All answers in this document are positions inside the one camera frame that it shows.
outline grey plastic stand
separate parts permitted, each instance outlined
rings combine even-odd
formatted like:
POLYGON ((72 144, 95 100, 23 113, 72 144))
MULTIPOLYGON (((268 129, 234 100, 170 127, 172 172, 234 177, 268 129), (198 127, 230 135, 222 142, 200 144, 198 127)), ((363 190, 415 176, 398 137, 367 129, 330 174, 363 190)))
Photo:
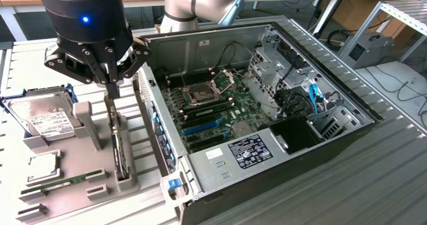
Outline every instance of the grey plastic stand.
POLYGON ((89 102, 76 103, 73 109, 73 114, 84 125, 73 130, 73 137, 45 142, 40 136, 36 136, 24 138, 24 142, 37 155, 60 151, 61 178, 59 180, 76 177, 91 171, 101 170, 101 172, 85 177, 84 181, 57 189, 36 190, 20 194, 19 199, 28 206, 17 211, 16 219, 28 225, 108 201, 140 188, 127 118, 120 116, 123 126, 120 133, 129 178, 119 181, 115 172, 113 143, 108 119, 92 121, 89 102))

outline metal rack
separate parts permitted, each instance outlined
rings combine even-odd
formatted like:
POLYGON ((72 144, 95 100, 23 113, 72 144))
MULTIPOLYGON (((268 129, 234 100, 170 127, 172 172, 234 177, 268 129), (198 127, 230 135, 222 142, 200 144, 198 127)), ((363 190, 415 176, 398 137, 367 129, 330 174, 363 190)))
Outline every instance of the metal rack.
MULTIPOLYGON (((358 40, 363 34, 366 34, 372 21, 376 19, 379 12, 383 11, 402 23, 415 29, 423 37, 416 41, 406 54, 402 56, 400 61, 406 60, 418 46, 423 43, 427 36, 427 1, 424 0, 399 0, 399 1, 380 1, 378 2, 372 12, 370 13, 359 31, 354 35, 354 38, 347 42, 344 47, 338 53, 340 58, 344 58, 354 49, 358 40)), ((384 28, 386 24, 376 30, 378 32, 384 28)))

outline metal frame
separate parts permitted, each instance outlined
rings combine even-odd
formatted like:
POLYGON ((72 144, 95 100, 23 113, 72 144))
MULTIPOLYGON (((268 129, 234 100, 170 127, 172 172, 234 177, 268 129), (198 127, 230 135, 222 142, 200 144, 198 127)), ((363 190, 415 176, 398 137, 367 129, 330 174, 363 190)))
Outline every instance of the metal frame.
MULTIPOLYGON (((259 2, 264 1, 283 1, 283 0, 244 0, 246 2, 255 2, 254 9, 258 9, 259 2)), ((137 8, 137 7, 152 7, 152 6, 164 6, 166 1, 164 0, 151 0, 151 1, 125 1, 124 3, 125 8, 137 8)), ((27 41, 25 33, 20 27, 20 23, 16 19, 15 14, 17 13, 31 13, 31 12, 44 12, 45 8, 43 5, 15 5, 15 6, 0 6, 0 15, 3 17, 3 20, 7 24, 7 27, 9 31, 12 32, 12 35, 15 37, 16 41, 27 41)), ((328 17, 331 12, 331 9, 324 11, 320 22, 316 25, 315 31, 319 30, 322 27, 323 21, 328 17)))
MULTIPOLYGON (((423 37, 416 41, 412 47, 408 49, 406 54, 402 56, 400 61, 407 59, 410 54, 418 48, 418 46, 423 43, 427 36, 427 2, 423 0, 400 0, 400 1, 379 1, 372 12, 370 13, 359 31, 354 35, 352 39, 344 45, 343 49, 339 51, 338 55, 340 58, 344 58, 351 50, 354 49, 359 38, 363 34, 366 34, 372 21, 376 19, 378 14, 383 11, 395 19, 398 19, 402 23, 415 29, 423 37)), ((382 32, 387 23, 378 28, 376 32, 382 32)))

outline grey table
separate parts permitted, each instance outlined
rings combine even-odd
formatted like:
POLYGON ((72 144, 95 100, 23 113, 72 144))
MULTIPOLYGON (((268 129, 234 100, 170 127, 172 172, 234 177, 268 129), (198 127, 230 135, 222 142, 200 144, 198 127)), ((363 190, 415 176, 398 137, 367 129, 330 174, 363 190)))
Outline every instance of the grey table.
MULTIPOLYGON (((422 224, 427 220, 427 139, 408 116, 390 104, 370 83, 351 71, 299 25, 284 16, 243 19, 238 24, 276 21, 295 36, 318 59, 338 75, 354 92, 384 117, 376 130, 356 141, 328 163, 307 172, 270 192, 243 203, 204 224, 422 224)), ((136 35, 152 33, 136 31, 136 35)), ((55 39, 16 42, 7 50, 1 89, 16 86, 73 83, 80 101, 93 103, 93 118, 105 114, 103 89, 81 85, 57 73, 48 79, 37 74, 43 49, 55 39)), ((164 205, 159 181, 160 172, 145 125, 137 110, 129 81, 120 87, 123 98, 116 102, 128 117, 131 142, 140 190, 113 201, 65 214, 43 224, 178 224, 174 209, 164 205)), ((12 180, 19 173, 13 167, 23 156, 23 130, 8 115, 0 117, 0 218, 3 224, 16 223, 8 214, 19 206, 11 197, 12 180)))

